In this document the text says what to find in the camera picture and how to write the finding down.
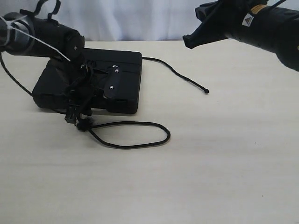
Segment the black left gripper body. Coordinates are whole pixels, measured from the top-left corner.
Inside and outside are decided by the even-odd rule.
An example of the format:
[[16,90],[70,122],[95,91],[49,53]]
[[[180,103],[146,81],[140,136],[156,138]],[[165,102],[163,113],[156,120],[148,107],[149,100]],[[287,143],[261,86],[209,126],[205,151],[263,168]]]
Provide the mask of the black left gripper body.
[[92,109],[106,109],[115,101],[120,72],[117,65],[106,65],[104,68],[94,67],[91,62],[100,56],[106,56],[107,50],[83,50],[70,61],[54,58],[55,66],[61,79],[66,83],[63,98],[68,105],[81,106],[84,100],[94,94],[90,104]]

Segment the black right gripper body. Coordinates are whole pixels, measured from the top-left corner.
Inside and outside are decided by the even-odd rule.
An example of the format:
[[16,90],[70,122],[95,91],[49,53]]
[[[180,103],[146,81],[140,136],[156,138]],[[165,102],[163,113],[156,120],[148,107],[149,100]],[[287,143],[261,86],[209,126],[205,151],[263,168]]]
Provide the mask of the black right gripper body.
[[201,24],[189,35],[183,36],[187,48],[227,39],[228,32],[245,12],[243,0],[218,0],[195,8]]

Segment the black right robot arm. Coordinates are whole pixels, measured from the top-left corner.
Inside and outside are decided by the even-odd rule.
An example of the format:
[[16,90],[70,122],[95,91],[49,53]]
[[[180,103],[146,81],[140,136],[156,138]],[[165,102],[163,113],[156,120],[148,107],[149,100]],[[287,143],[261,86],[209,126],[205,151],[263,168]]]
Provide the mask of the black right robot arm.
[[183,36],[187,48],[234,39],[274,53],[287,68],[299,70],[299,12],[266,0],[217,0],[195,8],[201,24]]

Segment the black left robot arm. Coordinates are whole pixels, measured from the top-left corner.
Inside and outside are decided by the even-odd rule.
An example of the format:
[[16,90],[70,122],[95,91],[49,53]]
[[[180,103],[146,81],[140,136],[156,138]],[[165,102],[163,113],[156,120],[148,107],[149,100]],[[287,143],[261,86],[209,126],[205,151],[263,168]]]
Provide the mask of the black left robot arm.
[[9,13],[5,23],[1,50],[16,56],[48,57],[57,73],[67,83],[61,94],[65,103],[65,121],[78,128],[92,126],[92,100],[102,94],[108,82],[103,79],[120,73],[113,65],[104,77],[90,67],[83,55],[85,39],[72,28],[57,21],[38,19],[29,14]]

